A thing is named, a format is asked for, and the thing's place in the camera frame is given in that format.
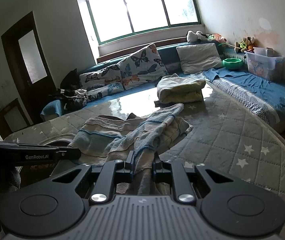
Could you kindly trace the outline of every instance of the green bowl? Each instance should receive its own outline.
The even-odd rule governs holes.
[[[227,58],[222,61],[223,66],[229,70],[240,69],[243,66],[243,61],[239,58]]]

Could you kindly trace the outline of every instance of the folded towel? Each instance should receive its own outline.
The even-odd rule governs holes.
[[[154,153],[161,154],[170,149],[193,129],[183,118],[177,117],[182,110],[183,104],[176,104],[160,109],[148,118],[125,121],[92,117],[69,146],[80,149],[81,162],[94,166],[116,159],[126,160],[129,151],[134,151],[134,182],[122,190],[123,193],[158,193],[159,189],[151,179]]]
[[[164,76],[157,85],[157,96],[162,104],[203,101],[201,89],[205,80],[179,77],[176,73]]]

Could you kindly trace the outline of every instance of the white pillow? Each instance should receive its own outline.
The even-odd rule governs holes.
[[[222,60],[214,43],[178,46],[176,49],[185,75],[222,67]]]
[[[160,80],[163,76],[168,75],[155,44],[140,49],[118,64],[122,83],[126,90]]]
[[[121,82],[121,72],[118,64],[110,65],[98,71],[79,75],[82,88],[93,90],[114,82]]]

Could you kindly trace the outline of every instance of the bed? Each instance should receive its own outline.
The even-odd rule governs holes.
[[[285,80],[271,82],[247,71],[226,68],[210,69],[192,76],[210,81],[277,132],[285,130]]]
[[[204,102],[185,104],[181,116],[194,126],[182,141],[166,151],[162,160],[183,164],[205,163],[279,194],[285,201],[285,140],[237,100],[210,82],[203,89]],[[97,115],[126,119],[158,110],[156,88],[85,108],[13,133],[6,141],[45,144],[72,140],[84,122]],[[285,225],[281,231],[285,239]]]

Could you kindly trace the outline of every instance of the quilted mattress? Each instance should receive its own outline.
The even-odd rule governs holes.
[[[72,139],[84,122],[99,114],[126,119],[133,109],[156,111],[156,89],[137,95],[140,106],[125,97],[82,109],[18,131],[6,141],[44,144],[57,138]],[[162,160],[206,163],[280,195],[285,201],[285,141],[269,125],[250,113],[235,99],[209,83],[203,89],[204,102],[185,104],[181,113],[193,131],[163,153]],[[285,239],[285,225],[281,231]]]

